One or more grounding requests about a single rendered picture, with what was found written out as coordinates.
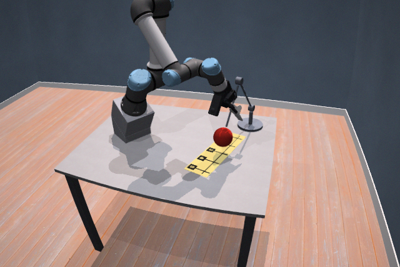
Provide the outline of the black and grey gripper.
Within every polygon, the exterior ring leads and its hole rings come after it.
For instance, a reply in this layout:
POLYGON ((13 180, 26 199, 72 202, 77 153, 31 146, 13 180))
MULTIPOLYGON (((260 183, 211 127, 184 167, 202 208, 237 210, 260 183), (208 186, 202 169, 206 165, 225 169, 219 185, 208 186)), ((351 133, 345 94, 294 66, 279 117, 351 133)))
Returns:
POLYGON ((227 82, 227 87, 223 91, 220 91, 220 92, 213 91, 213 92, 215 94, 225 93, 225 96, 224 96, 221 106, 224 108, 229 108, 230 112, 232 112, 235 115, 235 117, 237 117, 238 120, 243 121, 242 117, 240 116, 242 106, 241 105, 236 106, 235 104, 231 104, 233 102, 233 100, 236 100, 237 94, 236 94, 235 90, 232 89, 229 81, 226 80, 226 82, 227 82), (235 97, 234 93, 236 94, 236 97, 235 97))

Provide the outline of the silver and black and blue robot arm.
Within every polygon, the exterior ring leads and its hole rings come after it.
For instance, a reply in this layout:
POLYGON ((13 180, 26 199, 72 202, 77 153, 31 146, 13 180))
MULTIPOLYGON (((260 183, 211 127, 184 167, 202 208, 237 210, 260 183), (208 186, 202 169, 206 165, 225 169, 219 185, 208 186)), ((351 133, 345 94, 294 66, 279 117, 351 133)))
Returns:
POLYGON ((166 41, 166 19, 174 7, 174 0, 134 0, 131 18, 139 26, 149 44, 147 70, 133 71, 127 81, 126 95, 121 109, 129 116, 146 112, 147 93, 162 86, 173 87, 195 76, 206 78, 215 92, 227 87, 220 64, 215 58, 204 61, 187 58, 180 65, 166 41))

